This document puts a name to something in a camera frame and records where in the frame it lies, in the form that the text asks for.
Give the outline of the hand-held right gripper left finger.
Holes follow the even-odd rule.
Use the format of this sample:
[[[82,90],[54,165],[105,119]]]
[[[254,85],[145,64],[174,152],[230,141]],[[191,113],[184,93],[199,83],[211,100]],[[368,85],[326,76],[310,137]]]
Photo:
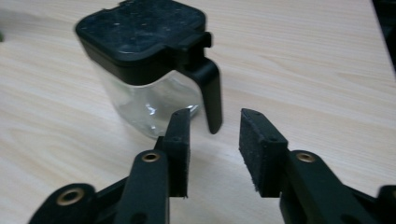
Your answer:
[[[155,148],[135,157],[114,224],[169,224],[169,199],[188,196],[190,120],[188,109],[174,112]]]

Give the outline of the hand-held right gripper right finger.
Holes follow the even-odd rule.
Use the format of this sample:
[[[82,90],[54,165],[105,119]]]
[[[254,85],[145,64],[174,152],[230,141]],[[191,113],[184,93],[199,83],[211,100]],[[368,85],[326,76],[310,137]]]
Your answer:
[[[241,111],[239,150],[256,190],[278,198],[286,224],[371,224],[371,216],[318,155],[288,150],[260,112]]]

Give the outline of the glass jar with black lid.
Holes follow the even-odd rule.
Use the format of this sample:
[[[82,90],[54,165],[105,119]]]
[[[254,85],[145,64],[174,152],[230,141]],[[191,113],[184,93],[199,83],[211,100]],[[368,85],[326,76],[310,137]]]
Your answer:
[[[156,137],[182,108],[205,111],[208,129],[222,124],[220,72],[206,58],[212,36],[201,10],[175,0],[125,0],[75,27],[118,114]]]

